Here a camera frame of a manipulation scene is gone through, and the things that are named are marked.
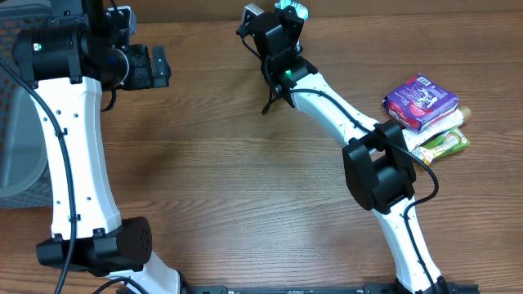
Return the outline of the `red purple pad pack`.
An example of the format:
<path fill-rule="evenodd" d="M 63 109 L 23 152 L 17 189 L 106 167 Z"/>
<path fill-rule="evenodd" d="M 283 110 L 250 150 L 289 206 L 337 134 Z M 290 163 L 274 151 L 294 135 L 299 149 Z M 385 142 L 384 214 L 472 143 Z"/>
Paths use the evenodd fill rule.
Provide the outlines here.
<path fill-rule="evenodd" d="M 458 107 L 459 97 L 419 73 L 387 94 L 382 107 L 405 128 L 419 133 Z"/>

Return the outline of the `white tube gold cap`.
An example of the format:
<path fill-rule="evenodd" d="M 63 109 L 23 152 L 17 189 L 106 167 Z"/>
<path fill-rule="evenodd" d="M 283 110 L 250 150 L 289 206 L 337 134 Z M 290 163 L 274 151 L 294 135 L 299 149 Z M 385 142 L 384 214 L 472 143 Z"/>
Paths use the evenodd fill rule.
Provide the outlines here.
<path fill-rule="evenodd" d="M 472 118 L 472 112 L 467 106 L 459 106 L 452 113 L 446 114 L 431 122 L 427 127 L 419 132 L 403 129 L 402 133 L 405 139 L 407 150 L 414 151 L 417 147 L 423 145 L 432 137 L 448 131 L 452 127 L 459 127 L 468 123 Z"/>

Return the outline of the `green snack packet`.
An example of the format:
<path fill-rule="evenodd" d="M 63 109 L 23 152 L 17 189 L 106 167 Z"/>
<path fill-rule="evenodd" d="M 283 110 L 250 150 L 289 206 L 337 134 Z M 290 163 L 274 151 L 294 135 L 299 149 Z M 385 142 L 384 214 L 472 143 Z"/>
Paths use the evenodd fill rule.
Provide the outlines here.
<path fill-rule="evenodd" d="M 460 152 L 469 145 L 470 140 L 463 134 L 459 127 L 452 127 L 425 145 L 414 149 L 413 155 L 429 166 L 437 158 L 443 158 Z"/>

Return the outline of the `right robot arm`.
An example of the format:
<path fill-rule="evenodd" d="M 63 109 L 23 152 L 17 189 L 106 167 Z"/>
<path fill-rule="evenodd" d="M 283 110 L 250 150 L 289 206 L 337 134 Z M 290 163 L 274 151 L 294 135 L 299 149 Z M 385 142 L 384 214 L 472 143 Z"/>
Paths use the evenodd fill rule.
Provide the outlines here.
<path fill-rule="evenodd" d="M 261 61 L 270 88 L 269 102 L 285 100 L 313 118 L 342 148 L 346 185 L 355 201 L 377 218 L 396 265 L 399 293 L 448 293 L 449 286 L 432 260 L 415 207 L 413 184 L 418 162 L 392 121 L 380 123 L 346 102 L 302 56 L 299 37 L 305 21 L 294 6 L 265 12 L 244 7 L 241 38 Z"/>

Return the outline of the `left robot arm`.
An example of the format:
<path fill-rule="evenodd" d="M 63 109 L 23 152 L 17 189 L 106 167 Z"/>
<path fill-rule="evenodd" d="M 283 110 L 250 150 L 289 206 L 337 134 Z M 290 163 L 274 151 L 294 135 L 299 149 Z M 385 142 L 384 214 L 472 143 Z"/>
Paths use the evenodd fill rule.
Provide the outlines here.
<path fill-rule="evenodd" d="M 53 197 L 51 237 L 37 258 L 62 276 L 88 272 L 132 293 L 187 293 L 154 252 L 148 220 L 122 218 L 107 174 L 103 93 L 163 88 L 171 76 L 164 49 L 131 44 L 135 32 L 128 6 L 54 1 L 42 26 L 16 36 L 10 75 L 37 109 Z"/>

